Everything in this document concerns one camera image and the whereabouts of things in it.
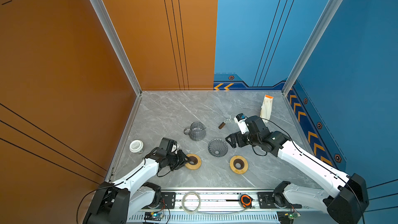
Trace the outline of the grey glass carafe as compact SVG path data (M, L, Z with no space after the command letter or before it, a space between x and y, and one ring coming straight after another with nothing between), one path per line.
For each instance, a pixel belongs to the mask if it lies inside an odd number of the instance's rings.
M183 133L188 135L193 141L201 141L206 137L206 127L203 123L196 121L190 127L185 128Z

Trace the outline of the grey ribbed glass dripper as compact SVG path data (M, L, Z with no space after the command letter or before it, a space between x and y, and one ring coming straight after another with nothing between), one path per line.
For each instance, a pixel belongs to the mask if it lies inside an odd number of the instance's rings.
M221 139L213 139L208 143L208 152L214 157L223 157L228 152L228 144Z

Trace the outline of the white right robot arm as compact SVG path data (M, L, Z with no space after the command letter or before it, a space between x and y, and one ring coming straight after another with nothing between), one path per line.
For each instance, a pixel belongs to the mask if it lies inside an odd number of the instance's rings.
M311 195L309 190L284 188L283 196L289 203L307 205L328 213L339 224L364 221L369 206L365 179L357 173L345 172L321 161L299 147L289 136L279 132L252 134L236 132L226 137L232 147L259 146L268 154L286 161L314 180L325 192L325 197Z

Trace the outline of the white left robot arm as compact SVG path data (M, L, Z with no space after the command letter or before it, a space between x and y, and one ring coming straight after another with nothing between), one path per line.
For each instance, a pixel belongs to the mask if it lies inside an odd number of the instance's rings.
M189 163L189 157L178 150L169 152L159 147L147 154L143 161L124 177L112 183L103 182L93 190L94 196L83 219L84 224L125 224L129 210L137 212L144 206L158 205L161 187L148 180L162 168L178 170Z

